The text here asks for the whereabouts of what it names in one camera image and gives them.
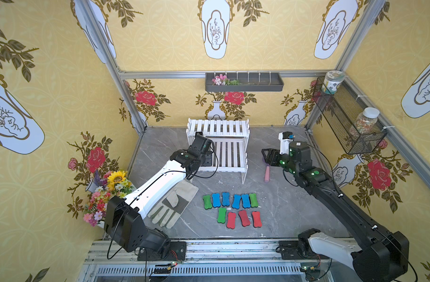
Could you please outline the green eraser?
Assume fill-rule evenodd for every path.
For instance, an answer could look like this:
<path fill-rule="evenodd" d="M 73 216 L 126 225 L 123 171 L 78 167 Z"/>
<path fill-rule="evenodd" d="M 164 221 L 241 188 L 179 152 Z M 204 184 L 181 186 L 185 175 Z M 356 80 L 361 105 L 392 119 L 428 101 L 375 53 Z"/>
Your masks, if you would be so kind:
<path fill-rule="evenodd" d="M 204 195 L 203 196 L 203 202 L 204 202 L 204 208 L 205 208 L 205 210 L 213 208 L 213 204 L 212 204 L 212 200 L 211 200 L 211 195 Z"/>
<path fill-rule="evenodd" d="M 226 208 L 219 208 L 218 209 L 218 216 L 217 216 L 217 223 L 224 224 L 226 221 L 226 214 L 227 214 Z"/>
<path fill-rule="evenodd" d="M 250 193 L 249 199 L 250 199 L 251 207 L 252 208 L 258 208 L 259 204 L 258 204 L 258 200 L 257 200 L 257 195 L 255 193 Z"/>

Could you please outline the blue eraser top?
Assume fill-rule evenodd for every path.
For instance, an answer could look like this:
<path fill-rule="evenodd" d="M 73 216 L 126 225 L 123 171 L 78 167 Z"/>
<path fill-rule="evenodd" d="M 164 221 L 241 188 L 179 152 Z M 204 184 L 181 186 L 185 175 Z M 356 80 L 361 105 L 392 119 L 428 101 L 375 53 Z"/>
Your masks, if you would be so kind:
<path fill-rule="evenodd" d="M 239 210 L 240 209 L 240 205 L 241 205 L 241 201 L 242 201 L 242 195 L 234 195 L 234 200 L 232 203 L 232 208 Z"/>
<path fill-rule="evenodd" d="M 213 207 L 214 208 L 220 208 L 221 207 L 221 200 L 220 200 L 220 194 L 219 193 L 212 194 L 212 201 L 213 201 Z"/>
<path fill-rule="evenodd" d="M 222 197 L 222 206 L 223 207 L 229 207 L 230 206 L 230 193 L 229 192 L 223 192 L 221 194 Z"/>
<path fill-rule="evenodd" d="M 251 207 L 249 194 L 242 194 L 241 200 L 242 200 L 242 204 L 243 204 L 244 209 L 249 209 Z"/>

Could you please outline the red eraser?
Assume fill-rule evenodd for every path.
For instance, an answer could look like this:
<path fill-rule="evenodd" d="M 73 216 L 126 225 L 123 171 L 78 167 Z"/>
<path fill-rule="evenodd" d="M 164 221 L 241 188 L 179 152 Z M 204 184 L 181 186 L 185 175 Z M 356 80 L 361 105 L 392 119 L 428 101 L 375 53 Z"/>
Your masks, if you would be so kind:
<path fill-rule="evenodd" d="M 234 212 L 228 212 L 227 214 L 227 228 L 228 229 L 235 229 L 236 228 L 236 213 Z"/>
<path fill-rule="evenodd" d="M 252 211 L 251 212 L 252 220 L 253 220 L 253 227 L 254 228 L 261 228 L 263 226 L 261 221 L 261 212 L 260 211 Z"/>
<path fill-rule="evenodd" d="M 243 227 L 247 227 L 251 224 L 246 210 L 240 210 L 238 212 L 238 215 L 240 217 L 241 224 Z"/>

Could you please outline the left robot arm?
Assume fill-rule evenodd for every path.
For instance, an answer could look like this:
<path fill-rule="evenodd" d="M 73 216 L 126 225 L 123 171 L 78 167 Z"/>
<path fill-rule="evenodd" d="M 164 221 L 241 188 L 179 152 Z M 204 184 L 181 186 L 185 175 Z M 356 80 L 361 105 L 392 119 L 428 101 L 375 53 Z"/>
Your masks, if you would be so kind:
<path fill-rule="evenodd" d="M 143 219 L 176 184 L 196 176 L 206 157 L 215 152 L 214 142 L 197 132 L 188 149 L 175 151 L 166 164 L 143 186 L 127 196 L 112 197 L 106 208 L 104 231 L 126 252 L 142 248 L 161 259 L 170 251 L 170 239 Z"/>

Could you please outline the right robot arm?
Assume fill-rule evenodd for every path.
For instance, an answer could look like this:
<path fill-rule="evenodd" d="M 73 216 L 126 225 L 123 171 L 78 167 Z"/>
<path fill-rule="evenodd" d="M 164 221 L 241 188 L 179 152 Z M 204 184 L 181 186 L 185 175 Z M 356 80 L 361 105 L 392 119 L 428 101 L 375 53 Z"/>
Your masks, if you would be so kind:
<path fill-rule="evenodd" d="M 291 174 L 297 185 L 320 201 L 354 237 L 356 245 L 311 230 L 310 249 L 354 270 L 363 282 L 392 282 L 413 266 L 409 240 L 390 232 L 336 188 L 333 178 L 312 164 L 306 142 L 283 142 L 280 149 L 262 149 L 265 163 Z"/>

